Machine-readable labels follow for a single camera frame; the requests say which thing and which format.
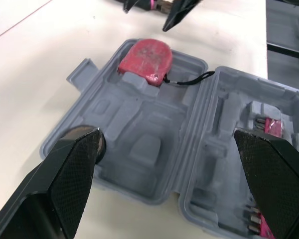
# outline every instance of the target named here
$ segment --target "black cord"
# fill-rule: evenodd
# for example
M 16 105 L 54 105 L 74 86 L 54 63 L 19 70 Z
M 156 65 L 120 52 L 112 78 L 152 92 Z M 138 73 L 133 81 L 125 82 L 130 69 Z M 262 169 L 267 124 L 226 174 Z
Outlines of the black cord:
M 167 74 L 165 75 L 164 77 L 164 82 L 166 83 L 174 83 L 174 84 L 178 84 L 178 85 L 183 85 L 183 86 L 191 86 L 191 85 L 195 85 L 199 82 L 201 82 L 202 80 L 214 75 L 215 72 L 214 71 L 207 71 L 205 72 L 204 74 L 200 75 L 199 77 L 197 77 L 196 79 L 194 80 L 191 80 L 191 81 L 185 81 L 185 82 L 181 82 L 181 81 L 170 81 L 168 78 L 167 78 Z

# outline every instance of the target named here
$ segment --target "gray plastic tray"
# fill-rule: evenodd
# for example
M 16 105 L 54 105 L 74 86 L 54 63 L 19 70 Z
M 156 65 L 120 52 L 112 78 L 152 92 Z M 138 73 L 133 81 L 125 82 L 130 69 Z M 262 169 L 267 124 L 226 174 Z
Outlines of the gray plastic tray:
M 81 96 L 43 143 L 44 159 L 64 132 L 100 127 L 107 141 L 94 181 L 147 204 L 178 192 L 191 222 L 216 236 L 254 238 L 248 231 L 249 191 L 232 132 L 256 117 L 284 122 L 284 137 L 299 150 L 299 90 L 227 67 L 194 86 L 159 88 L 117 67 L 136 43 L 127 40 L 98 71 L 84 60 L 68 77 Z M 168 78 L 188 81 L 207 71 L 197 58 L 173 51 Z

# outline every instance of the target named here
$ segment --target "case latch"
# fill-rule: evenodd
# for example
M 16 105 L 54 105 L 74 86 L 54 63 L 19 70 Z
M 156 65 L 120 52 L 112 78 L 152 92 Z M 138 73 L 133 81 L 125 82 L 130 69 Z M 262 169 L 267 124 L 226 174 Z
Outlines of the case latch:
M 66 78 L 73 86 L 80 92 L 83 92 L 89 85 L 99 69 L 91 61 L 91 59 L 84 59 L 81 64 Z

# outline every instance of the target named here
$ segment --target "white table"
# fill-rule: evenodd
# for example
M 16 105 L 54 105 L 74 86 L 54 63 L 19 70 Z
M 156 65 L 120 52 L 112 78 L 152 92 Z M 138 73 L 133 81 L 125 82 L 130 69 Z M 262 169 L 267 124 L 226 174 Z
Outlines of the white table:
M 126 39 L 151 37 L 204 59 L 209 69 L 267 77 L 265 0 L 205 0 L 167 33 L 165 18 L 138 9 L 126 15 L 113 0 L 53 0 L 0 37 L 0 209 L 79 97 L 65 78 L 86 57 L 101 68 Z M 76 238 L 214 238 L 177 207 L 177 195 L 149 207 L 92 188 Z

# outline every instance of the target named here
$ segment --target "black cable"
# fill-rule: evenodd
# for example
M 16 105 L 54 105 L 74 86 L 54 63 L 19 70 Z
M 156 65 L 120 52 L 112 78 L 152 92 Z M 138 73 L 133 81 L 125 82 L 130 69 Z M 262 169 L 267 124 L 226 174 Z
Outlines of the black cable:
M 174 84 L 178 84 L 178 85 L 182 85 L 182 86 L 191 86 L 191 85 L 195 85 L 199 82 L 201 82 L 202 80 L 212 76 L 215 74 L 215 71 L 207 71 L 205 72 L 204 74 L 200 75 L 199 77 L 197 77 L 196 79 L 194 80 L 191 80 L 191 81 L 185 81 L 185 82 L 181 82 L 181 81 L 170 81 L 168 78 L 167 78 L 167 74 L 165 75 L 164 77 L 164 81 L 166 83 L 174 83 Z

